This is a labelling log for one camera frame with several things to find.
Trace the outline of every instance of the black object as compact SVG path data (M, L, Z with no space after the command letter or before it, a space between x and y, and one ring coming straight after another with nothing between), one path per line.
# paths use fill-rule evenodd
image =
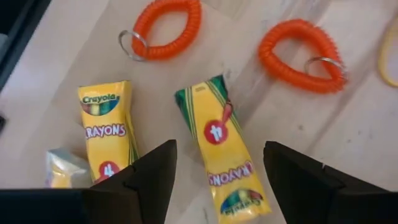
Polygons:
M164 223L176 163L169 140L90 189L0 190L0 223Z
M5 125L6 125L6 120L2 116L0 116L0 133Z
M0 90L6 84L51 0L10 0L0 2Z
M398 223L398 193L371 185L277 142L264 165L288 224Z

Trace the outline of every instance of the spiral wrist keychain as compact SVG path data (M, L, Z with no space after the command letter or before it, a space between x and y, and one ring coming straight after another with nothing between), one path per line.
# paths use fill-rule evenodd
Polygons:
M188 12L188 21L177 39L163 46L148 46L146 37L151 26L161 15L172 11ZM195 39L201 24L200 0L156 0L150 3L138 17L133 31L124 30L119 34L119 44L123 51L133 60L165 60L185 50ZM130 54L122 44L122 37L132 35Z
M272 52L279 41L287 38L303 39L319 51L321 57L310 59L305 64L305 73L289 67ZM304 90L332 93L342 90L346 83L345 68L333 41L321 28L301 19L282 22L272 28L261 41L258 55L271 75ZM318 60L323 61L331 78L312 77L308 74L309 65Z

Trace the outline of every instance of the wood grain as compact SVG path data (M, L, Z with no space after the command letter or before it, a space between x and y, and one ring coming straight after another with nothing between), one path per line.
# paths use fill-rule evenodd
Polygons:
M86 9L77 15L81 21L86 18L78 26L77 21L69 21L72 14L57 17L60 3L51 5L48 18L44 17L0 94L0 109L9 118L0 136L0 169L12 170L0 172L0 187L43 186L46 150L68 146L84 153L79 86L130 80L139 152L143 155L168 139L177 140L177 173L167 223L216 223L201 155L173 94L223 73L274 211L252 223L285 222L262 164L262 148L268 140L398 190L394 178L398 101L396 91L381 81L375 67L383 32L397 14L397 1L202 0L202 27L186 51L165 62L134 62L119 48L117 36L131 29L149 3L102 0L95 9L88 3L69 3L69 10L77 5ZM148 41L172 40L186 18L181 12L162 16ZM258 62L256 51L264 34L293 18L321 26L336 42L349 70L349 83L342 92L316 95L296 89L270 78ZM281 43L275 52L296 69L314 56L297 40ZM318 66L311 71L327 76Z

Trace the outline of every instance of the red circle label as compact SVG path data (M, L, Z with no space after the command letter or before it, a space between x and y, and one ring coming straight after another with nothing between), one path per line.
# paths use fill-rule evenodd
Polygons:
M102 180L105 180L115 173L119 172L120 169L116 163L112 161L105 161L101 165L99 165L99 174L100 178L98 179L98 182L101 182Z
M207 122L204 132L207 141L215 145L225 142L228 137L225 124L218 120Z

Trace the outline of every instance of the yellow crayon box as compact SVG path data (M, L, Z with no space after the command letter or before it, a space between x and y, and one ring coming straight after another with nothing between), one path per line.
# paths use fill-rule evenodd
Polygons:
M83 86L78 90L91 176L95 183L138 159L131 123L129 81Z
M199 144L218 221L222 224L271 212L227 95L222 75L175 94Z

